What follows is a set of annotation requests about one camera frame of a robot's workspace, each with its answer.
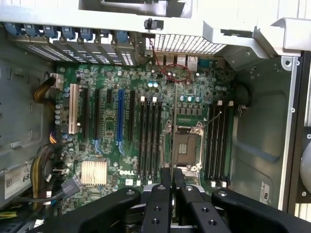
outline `black cable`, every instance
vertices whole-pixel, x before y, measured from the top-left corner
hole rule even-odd
[[[65,193],[63,191],[61,191],[58,194],[56,194],[55,196],[52,196],[50,198],[16,198],[15,201],[16,202],[37,202],[37,203],[41,203],[41,202],[47,202],[47,201],[60,199],[64,195],[65,195]]]
[[[252,104],[252,101],[253,101],[253,95],[252,95],[251,89],[249,88],[249,86],[247,84],[242,83],[242,82],[237,82],[237,85],[241,85],[242,87],[245,88],[247,95],[248,95],[248,102],[244,105],[246,108],[249,108]]]

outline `capacitor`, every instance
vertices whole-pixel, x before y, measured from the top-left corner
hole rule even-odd
[[[62,105],[61,105],[60,103],[58,103],[58,104],[55,105],[55,108],[56,108],[56,109],[61,109],[61,108],[62,108]]]

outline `motherboard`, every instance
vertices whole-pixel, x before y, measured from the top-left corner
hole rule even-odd
[[[171,67],[174,80],[187,71]],[[204,60],[185,82],[159,67],[60,64],[55,110],[66,178],[84,186],[62,212],[126,186],[159,183],[161,167],[179,167],[207,192],[229,184],[235,73]]]

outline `red wire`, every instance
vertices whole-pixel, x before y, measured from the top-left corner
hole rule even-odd
[[[183,83],[183,82],[186,82],[188,79],[190,79],[191,73],[190,73],[189,68],[186,67],[186,66],[183,66],[183,65],[180,65],[180,64],[171,63],[171,64],[168,64],[168,65],[166,65],[166,66],[164,66],[164,67],[162,68],[161,65],[160,65],[160,63],[159,63],[159,59],[158,59],[158,57],[157,57],[157,55],[156,55],[155,47],[154,47],[154,45],[153,45],[153,43],[152,43],[152,41],[151,41],[150,38],[149,38],[149,42],[150,42],[150,45],[151,45],[151,47],[152,47],[152,52],[153,52],[153,54],[154,54],[154,56],[155,56],[156,64],[157,64],[157,66],[159,67],[159,69],[160,69],[160,71],[161,71],[162,74],[166,75],[167,78],[168,78],[169,80],[172,80],[172,81],[175,82],[175,83]],[[184,68],[184,69],[186,69],[186,70],[188,71],[188,76],[187,76],[185,79],[183,79],[183,80],[174,79],[174,78],[172,78],[171,75],[169,75],[169,74],[167,73],[167,71],[166,71],[166,69],[169,68],[169,67],[182,67],[182,68]]]

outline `white pci slot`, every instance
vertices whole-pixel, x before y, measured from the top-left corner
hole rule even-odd
[[[79,103],[79,85],[70,84],[69,98],[69,134],[78,133],[78,103]]]

